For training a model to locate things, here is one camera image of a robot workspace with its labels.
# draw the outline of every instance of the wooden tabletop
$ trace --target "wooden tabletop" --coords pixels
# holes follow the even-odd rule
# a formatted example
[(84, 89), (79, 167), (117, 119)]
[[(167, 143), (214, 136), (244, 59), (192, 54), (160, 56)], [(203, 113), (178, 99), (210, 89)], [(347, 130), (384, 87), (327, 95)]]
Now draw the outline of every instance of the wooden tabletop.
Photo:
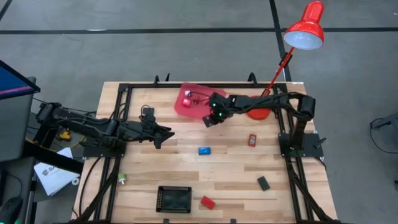
[[(97, 118), (107, 118), (113, 112), (118, 85), (119, 82), (104, 84)], [(287, 83), (287, 86), (289, 91), (305, 93), (303, 83)], [(172, 128), (175, 136), (164, 142), (159, 150), (151, 142), (130, 142), (127, 145), (120, 166), (127, 181), (125, 185), (117, 186), (112, 222), (160, 223), (164, 218), (173, 223), (229, 223), (232, 218), (238, 223), (295, 222), (286, 164), (279, 151), (279, 125), (275, 116), (271, 113), (267, 119), (255, 121), (245, 114), (234, 115), (223, 124), (206, 128), (201, 120), (177, 115), (174, 102), (178, 91), (178, 88), (133, 90), (128, 120), (138, 121), (141, 106), (149, 105), (155, 108), (156, 121)], [(225, 88), (224, 91), (227, 94), (258, 95), (262, 89)], [(306, 131), (314, 131), (312, 121), (307, 124)], [(256, 147), (248, 146), (250, 134), (257, 135)], [(203, 146), (211, 147), (211, 155), (198, 155), (198, 147)], [(82, 183), (94, 161), (92, 158), (85, 162), (75, 202), (76, 211)], [(88, 179), (83, 210), (98, 192), (103, 161), (101, 159), (97, 163)], [(325, 168), (314, 158), (303, 158), (303, 163), (310, 193), (326, 214), (337, 218)], [(265, 192), (257, 183), (261, 176), (271, 187)], [(192, 187), (191, 213), (157, 213), (155, 206), (160, 185)], [(303, 199), (297, 191), (302, 216), (306, 218)], [(204, 195), (216, 202), (214, 209), (209, 210), (200, 204)], [(103, 200), (102, 218), (107, 205), (108, 194)]]

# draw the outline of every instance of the computer screen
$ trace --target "computer screen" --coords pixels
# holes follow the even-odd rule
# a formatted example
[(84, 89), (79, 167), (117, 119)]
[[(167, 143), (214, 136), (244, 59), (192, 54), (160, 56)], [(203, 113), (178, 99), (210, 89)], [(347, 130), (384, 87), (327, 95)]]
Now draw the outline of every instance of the computer screen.
[(0, 60), (0, 100), (40, 92), (40, 88)]

